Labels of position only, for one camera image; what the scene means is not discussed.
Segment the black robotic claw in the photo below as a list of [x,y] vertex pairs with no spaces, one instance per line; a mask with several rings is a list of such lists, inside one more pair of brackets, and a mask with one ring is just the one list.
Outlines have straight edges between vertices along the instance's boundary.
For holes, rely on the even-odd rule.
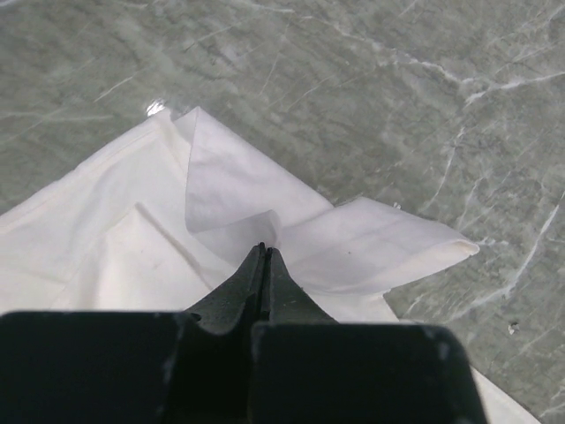
[[184,312],[0,317],[2,423],[486,423],[444,328],[338,324],[276,249]]

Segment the white cloth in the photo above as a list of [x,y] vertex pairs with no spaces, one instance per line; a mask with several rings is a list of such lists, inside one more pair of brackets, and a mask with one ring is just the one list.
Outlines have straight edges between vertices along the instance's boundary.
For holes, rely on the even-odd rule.
[[[478,251],[368,199],[334,208],[203,110],[165,110],[0,216],[0,313],[183,309],[259,242],[341,322],[397,322],[384,291]],[[475,376],[491,422],[537,422]]]

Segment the floor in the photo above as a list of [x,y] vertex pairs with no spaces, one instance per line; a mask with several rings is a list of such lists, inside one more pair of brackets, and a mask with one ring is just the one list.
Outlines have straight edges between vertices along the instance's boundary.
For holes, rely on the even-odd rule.
[[562,0],[0,0],[0,212],[147,116],[199,105],[335,204],[481,253],[392,291],[565,421]]

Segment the fabric fold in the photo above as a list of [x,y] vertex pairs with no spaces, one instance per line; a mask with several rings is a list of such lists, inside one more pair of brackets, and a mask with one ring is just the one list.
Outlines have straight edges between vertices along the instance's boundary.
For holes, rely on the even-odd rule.
[[334,208],[204,110],[175,126],[191,145],[186,228],[234,266],[264,242],[309,292],[376,293],[478,252],[446,225],[376,201]]

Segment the marble floor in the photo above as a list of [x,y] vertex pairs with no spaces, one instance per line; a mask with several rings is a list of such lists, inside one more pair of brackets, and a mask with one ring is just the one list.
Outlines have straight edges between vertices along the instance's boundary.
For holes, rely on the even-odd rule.
[[392,291],[565,421],[562,0],[0,0],[0,212],[164,102],[481,253]]

